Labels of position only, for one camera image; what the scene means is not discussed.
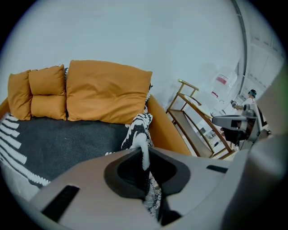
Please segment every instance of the wooden shelf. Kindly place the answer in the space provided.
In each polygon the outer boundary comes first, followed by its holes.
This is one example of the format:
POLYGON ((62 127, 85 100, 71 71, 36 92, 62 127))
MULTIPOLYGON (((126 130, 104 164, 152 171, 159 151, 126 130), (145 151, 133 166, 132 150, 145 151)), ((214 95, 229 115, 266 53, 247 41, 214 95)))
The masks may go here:
POLYGON ((196 155, 205 158, 211 157, 213 152, 211 152, 209 147, 200 139, 197 133, 193 130, 188 118, 185 115, 185 112, 172 109, 168 109, 168 112, 186 136, 196 155))

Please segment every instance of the orange pillow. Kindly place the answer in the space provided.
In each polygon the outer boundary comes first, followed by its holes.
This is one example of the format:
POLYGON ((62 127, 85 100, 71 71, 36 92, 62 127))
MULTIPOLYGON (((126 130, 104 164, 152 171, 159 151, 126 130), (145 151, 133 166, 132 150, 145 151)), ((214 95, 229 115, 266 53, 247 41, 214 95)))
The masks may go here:
POLYGON ((32 93, 28 81, 30 70, 10 74, 8 80, 8 103, 11 114, 19 120, 31 119, 32 93))
POLYGON ((66 120, 66 97, 56 95, 33 96, 31 113, 35 117, 50 117, 66 120))
POLYGON ((32 70, 29 84, 33 95, 65 95, 64 65, 32 70))
POLYGON ((131 124, 143 113, 152 72, 102 61, 71 61, 68 120, 131 124))

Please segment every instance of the orange sofa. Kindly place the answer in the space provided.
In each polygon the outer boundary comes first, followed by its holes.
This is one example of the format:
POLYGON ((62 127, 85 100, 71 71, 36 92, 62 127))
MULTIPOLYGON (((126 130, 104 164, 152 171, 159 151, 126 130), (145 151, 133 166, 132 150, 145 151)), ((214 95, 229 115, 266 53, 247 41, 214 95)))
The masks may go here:
MULTIPOLYGON (((10 109, 8 99, 5 99, 0 105, 0 118, 7 112, 10 112, 10 109)), ((155 147, 191 155, 181 135, 152 95, 148 101, 148 112, 153 116, 149 132, 155 147)))

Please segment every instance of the wooden frame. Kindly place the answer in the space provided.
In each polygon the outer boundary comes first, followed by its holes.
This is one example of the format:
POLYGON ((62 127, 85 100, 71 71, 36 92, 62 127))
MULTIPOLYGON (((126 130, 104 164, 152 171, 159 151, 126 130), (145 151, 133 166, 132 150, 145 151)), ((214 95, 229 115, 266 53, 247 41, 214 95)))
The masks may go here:
MULTIPOLYGON (((184 85, 187 85, 189 87, 191 87, 193 89, 191 95, 189 97, 191 97, 193 100, 195 100, 192 96, 195 93, 195 91, 199 91, 199 89, 183 80, 178 79, 179 82, 182 83, 181 87, 179 88, 178 92, 176 93, 172 103, 170 104, 169 108, 167 109, 166 113, 169 113, 172 118, 173 118, 173 123, 177 123, 177 125, 179 126, 179 128, 182 130, 183 132, 183 127, 181 126, 181 123, 179 121, 177 121, 177 119, 175 118, 175 116, 173 115, 173 113, 176 110, 172 110, 172 106, 175 102, 175 100, 177 99, 177 97, 180 97, 181 99, 183 99, 185 101, 185 104, 182 106, 181 110, 177 110, 177 111, 181 111, 184 113, 184 115, 190 120, 190 122, 195 126, 195 128, 198 130, 198 132, 200 133, 200 135, 203 137, 204 141, 207 143, 209 149, 211 150, 211 156, 210 158, 216 157, 219 154, 223 153, 225 150, 228 151, 227 154, 225 154, 224 156, 220 157, 220 159, 225 159, 226 157, 230 156, 231 154, 233 154, 235 152, 235 150, 231 149, 231 147, 229 146, 229 144, 227 143, 227 141, 224 139, 224 137, 221 135, 220 131, 217 129, 216 126, 214 126, 214 124, 212 123, 211 118, 207 117, 206 115, 204 115, 193 103, 191 103, 184 94, 181 93, 182 88, 184 87, 184 85), (202 119, 205 120, 205 122, 211 127, 211 129, 215 132, 215 134, 219 137, 219 139, 222 141, 222 143, 224 144, 225 148, 220 150, 219 152, 215 153, 212 146, 210 145, 209 141, 207 140, 207 138, 203 135, 203 133, 200 131, 200 129, 197 127, 197 125, 192 121, 192 119, 187 115, 187 113, 185 111, 183 111, 183 109, 185 108, 186 105, 189 105, 190 107, 192 107, 201 117, 202 119)), ((191 146, 193 147, 195 153, 197 156, 200 156, 201 153, 198 151, 198 149, 196 148, 196 146, 194 145, 194 142, 191 138, 188 137, 187 132, 183 132, 184 135, 186 136, 187 140, 189 141, 189 143, 191 144, 191 146)))

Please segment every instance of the person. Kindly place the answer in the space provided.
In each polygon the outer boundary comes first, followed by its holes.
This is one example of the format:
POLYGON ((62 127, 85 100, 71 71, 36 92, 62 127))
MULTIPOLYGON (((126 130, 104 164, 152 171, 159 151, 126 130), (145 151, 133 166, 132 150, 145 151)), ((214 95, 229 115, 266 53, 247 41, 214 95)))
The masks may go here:
POLYGON ((232 105, 234 109, 237 109, 237 112, 235 113, 235 115, 242 114, 244 105, 254 103, 256 95, 257 95, 256 90, 251 89, 248 93, 248 98, 244 102, 242 102, 240 105, 232 105))

